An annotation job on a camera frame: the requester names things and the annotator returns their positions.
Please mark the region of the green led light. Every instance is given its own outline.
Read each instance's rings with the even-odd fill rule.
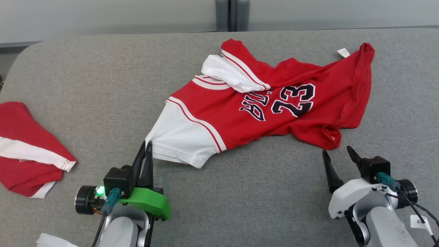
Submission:
[[[99,186],[96,188],[96,195],[98,197],[105,195],[105,188],[103,186]]]

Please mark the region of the gray table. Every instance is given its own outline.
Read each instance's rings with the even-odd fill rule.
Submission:
[[[359,173],[346,145],[380,155],[439,216],[438,30],[80,36],[26,49],[0,94],[0,102],[24,102],[79,161],[42,200],[0,187],[0,246],[35,246],[42,232],[89,246],[100,218],[76,214],[77,189],[131,164],[167,97],[231,37],[270,65],[290,57],[325,65],[341,59],[338,49],[371,43],[370,101],[360,127],[342,130],[342,147],[330,151],[333,164],[347,181]],[[153,246],[356,246],[345,219],[329,218],[321,149],[290,135],[214,155],[201,170],[159,160],[154,168],[172,219],[155,225]],[[410,214],[398,210],[406,226]],[[425,231],[409,231],[419,246],[432,246]]]

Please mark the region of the clothing tag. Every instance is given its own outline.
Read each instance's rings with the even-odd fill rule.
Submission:
[[[349,54],[349,52],[345,48],[343,48],[341,50],[338,50],[337,52],[340,55],[342,55],[344,58],[347,58],[347,57],[349,57],[351,55],[351,54]]]

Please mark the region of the white trim stripe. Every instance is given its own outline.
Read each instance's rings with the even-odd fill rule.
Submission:
[[[52,186],[54,186],[55,181],[53,182],[49,182],[49,183],[45,183],[33,196],[31,196],[30,198],[44,198],[46,197],[47,193],[49,192],[49,190],[52,188]]]
[[[22,141],[0,137],[0,156],[17,160],[34,160],[70,171],[76,161],[69,161],[52,151],[32,146]]]
[[[175,102],[177,104],[180,105],[181,109],[183,110],[183,113],[185,114],[185,116],[191,120],[192,122],[196,122],[196,123],[200,123],[202,126],[204,126],[205,128],[207,128],[209,130],[209,132],[213,135],[213,139],[216,140],[216,142],[218,143],[219,146],[219,151],[223,152],[227,150],[226,144],[224,144],[223,139],[221,138],[220,134],[218,133],[218,131],[216,131],[216,129],[208,122],[200,120],[195,118],[190,112],[189,109],[186,107],[186,105],[179,99],[174,98],[174,97],[169,97],[170,102]]]
[[[192,79],[192,81],[200,87],[204,87],[204,88],[212,89],[212,90],[224,90],[224,89],[230,88],[230,86],[227,83],[225,83],[225,84],[213,83],[213,84],[215,84],[215,85],[213,85],[213,84],[206,83],[202,80],[199,80],[197,78]]]
[[[210,77],[210,76],[208,76],[208,77],[195,76],[195,78],[197,78],[197,79],[199,79],[201,81],[204,81],[204,82],[212,83],[212,84],[219,84],[219,85],[227,84],[223,80],[219,80],[219,79],[216,79],[216,78],[213,78],[213,77]]]
[[[206,130],[206,133],[209,135],[210,140],[211,140],[212,143],[213,143],[213,146],[215,147],[216,153],[221,152],[220,145],[218,144],[218,141],[215,139],[215,137],[213,136],[213,133],[209,130],[209,128],[207,128],[207,126],[203,125],[203,124],[200,123],[200,122],[197,122],[197,121],[191,120],[191,119],[189,118],[189,116],[186,115],[186,113],[185,113],[184,110],[183,110],[183,107],[182,107],[178,102],[175,102],[175,101],[173,101],[172,99],[169,98],[169,99],[166,101],[166,103],[169,103],[169,104],[171,104],[171,105],[177,107],[177,109],[178,109],[179,111],[181,111],[181,113],[183,113],[183,116],[186,118],[186,120],[188,120],[189,122],[191,122],[191,123],[193,123],[193,124],[195,124],[195,125],[198,125],[199,127],[205,129],[205,130]]]
[[[264,83],[263,81],[261,81],[253,72],[252,70],[243,62],[241,61],[239,58],[233,56],[232,54],[228,53],[225,50],[221,50],[221,54],[226,57],[227,59],[231,60],[234,66],[236,66],[239,70],[243,71],[244,74],[253,82],[255,82],[256,84],[258,84],[259,86],[263,86],[265,90],[268,90],[271,88],[270,85],[268,85],[267,83]]]

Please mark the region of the jersey lettering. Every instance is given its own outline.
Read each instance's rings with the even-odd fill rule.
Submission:
[[[265,121],[264,112],[257,104],[248,104],[248,106],[243,106],[243,107],[239,108],[239,110],[240,111],[248,111],[257,120]]]
[[[280,92],[280,98],[282,100],[275,100],[271,105],[271,112],[274,114],[282,113],[284,109],[287,109],[293,116],[300,117],[307,113],[313,107],[314,102],[310,101],[315,96],[316,87],[309,83],[298,87],[287,86],[282,88]],[[264,112],[261,106],[267,106],[270,100],[269,94],[272,91],[268,91],[267,95],[261,95],[255,92],[249,92],[244,96],[242,101],[243,107],[240,107],[240,111],[249,112],[255,119],[259,121],[265,121]],[[300,97],[299,103],[294,105],[288,102],[289,97]]]
[[[275,114],[282,113],[282,108],[285,108],[289,110],[293,116],[300,117],[301,115],[311,110],[311,108],[313,107],[314,103],[310,100],[314,98],[315,90],[316,87],[311,83],[301,85],[299,87],[284,87],[280,92],[281,99],[287,101],[289,97],[297,97],[300,95],[300,101],[305,102],[300,102],[297,106],[295,106],[294,104],[284,102],[282,100],[275,100],[271,106],[271,112]]]
[[[254,118],[259,121],[265,121],[264,112],[261,107],[257,104],[261,104],[262,106],[267,106],[269,101],[268,95],[260,95],[255,92],[249,92],[244,96],[244,100],[242,101],[243,107],[240,107],[240,111],[248,111]]]
[[[300,101],[309,101],[310,99],[314,98],[315,89],[316,87],[311,83],[299,87],[287,86],[281,91],[281,99],[288,100],[289,96],[297,97],[299,96],[300,92],[303,91],[304,93],[300,96]]]
[[[312,107],[313,102],[299,103],[299,106],[296,107],[291,103],[285,103],[280,100],[275,100],[273,106],[271,107],[271,110],[273,111],[273,113],[281,113],[282,108],[286,108],[291,112],[291,114],[293,114],[293,116],[300,117],[301,115],[311,110]]]

